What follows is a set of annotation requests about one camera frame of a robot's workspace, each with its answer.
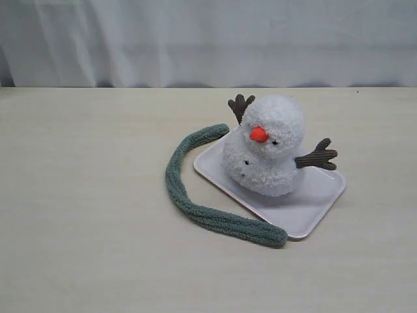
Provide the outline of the white backdrop curtain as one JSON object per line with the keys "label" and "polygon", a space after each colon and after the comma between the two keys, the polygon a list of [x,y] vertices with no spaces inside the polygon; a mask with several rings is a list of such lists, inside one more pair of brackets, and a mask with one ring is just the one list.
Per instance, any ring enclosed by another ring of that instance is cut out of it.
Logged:
{"label": "white backdrop curtain", "polygon": [[2,1],[1,85],[414,87],[415,1]]}

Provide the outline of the white plush snowman toy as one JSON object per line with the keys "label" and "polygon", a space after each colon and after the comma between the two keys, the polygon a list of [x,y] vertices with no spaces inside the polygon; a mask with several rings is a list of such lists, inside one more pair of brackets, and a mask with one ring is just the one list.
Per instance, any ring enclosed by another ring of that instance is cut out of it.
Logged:
{"label": "white plush snowman toy", "polygon": [[330,138],[310,153],[302,150],[306,127],[300,105],[283,95],[257,98],[238,94],[227,105],[238,126],[222,149],[223,168],[240,186],[260,195],[280,197],[294,192],[306,168],[336,170],[338,153]]}

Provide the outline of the green fuzzy scarf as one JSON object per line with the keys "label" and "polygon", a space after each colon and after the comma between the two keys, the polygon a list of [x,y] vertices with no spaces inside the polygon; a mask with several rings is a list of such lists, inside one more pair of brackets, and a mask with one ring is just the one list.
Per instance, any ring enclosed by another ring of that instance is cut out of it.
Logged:
{"label": "green fuzzy scarf", "polygon": [[219,140],[228,133],[230,133],[230,128],[225,123],[219,123],[201,128],[184,137],[165,168],[167,193],[171,201],[197,226],[257,245],[283,248],[289,238],[284,229],[268,222],[199,205],[188,196],[181,174],[184,157],[196,147]]}

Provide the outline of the white rectangular plastic tray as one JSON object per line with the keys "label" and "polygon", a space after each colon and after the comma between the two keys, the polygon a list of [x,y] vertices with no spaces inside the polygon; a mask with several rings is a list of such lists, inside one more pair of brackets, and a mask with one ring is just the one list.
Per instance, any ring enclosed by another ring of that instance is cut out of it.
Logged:
{"label": "white rectangular plastic tray", "polygon": [[304,180],[294,192],[268,197],[240,186],[222,166],[222,149],[228,135],[210,144],[194,159],[195,171],[255,216],[284,229],[288,237],[302,240],[319,225],[346,189],[338,171],[306,168]]}

